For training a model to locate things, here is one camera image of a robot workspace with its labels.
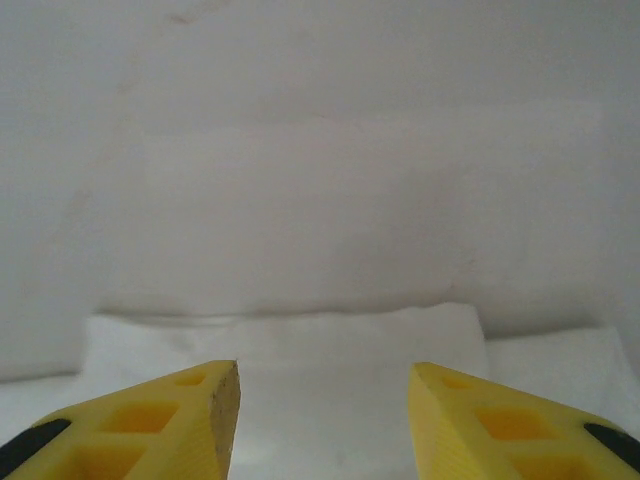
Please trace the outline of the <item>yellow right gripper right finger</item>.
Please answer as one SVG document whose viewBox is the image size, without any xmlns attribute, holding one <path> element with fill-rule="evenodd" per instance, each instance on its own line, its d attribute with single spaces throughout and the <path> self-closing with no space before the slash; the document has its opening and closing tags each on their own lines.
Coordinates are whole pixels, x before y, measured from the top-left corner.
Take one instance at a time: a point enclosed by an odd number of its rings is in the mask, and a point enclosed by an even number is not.
<svg viewBox="0 0 640 480">
<path fill-rule="evenodd" d="M 640 441 L 564 404 L 433 363 L 412 366 L 419 480 L 640 480 Z"/>
</svg>

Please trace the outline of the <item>white t-shirt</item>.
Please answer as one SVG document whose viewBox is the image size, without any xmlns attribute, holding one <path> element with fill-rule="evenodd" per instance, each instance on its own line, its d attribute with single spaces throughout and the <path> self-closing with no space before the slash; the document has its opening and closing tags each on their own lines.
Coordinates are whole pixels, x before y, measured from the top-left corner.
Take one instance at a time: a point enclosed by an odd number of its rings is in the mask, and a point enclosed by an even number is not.
<svg viewBox="0 0 640 480">
<path fill-rule="evenodd" d="M 81 372 L 0 383 L 0 445 L 46 414 L 215 359 L 238 363 L 229 480 L 417 480 L 411 366 L 434 362 L 581 409 L 640 440 L 640 379 L 612 327 L 486 337 L 447 303 L 377 315 L 87 321 Z"/>
</svg>

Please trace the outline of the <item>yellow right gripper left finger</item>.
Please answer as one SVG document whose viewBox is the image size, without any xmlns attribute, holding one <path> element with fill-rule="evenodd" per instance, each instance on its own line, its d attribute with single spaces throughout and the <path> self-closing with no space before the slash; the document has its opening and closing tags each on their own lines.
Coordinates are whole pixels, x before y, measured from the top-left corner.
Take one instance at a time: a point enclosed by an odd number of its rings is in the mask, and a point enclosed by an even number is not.
<svg viewBox="0 0 640 480">
<path fill-rule="evenodd" d="M 227 480 L 238 365 L 217 360 L 54 411 L 0 447 L 0 480 Z"/>
</svg>

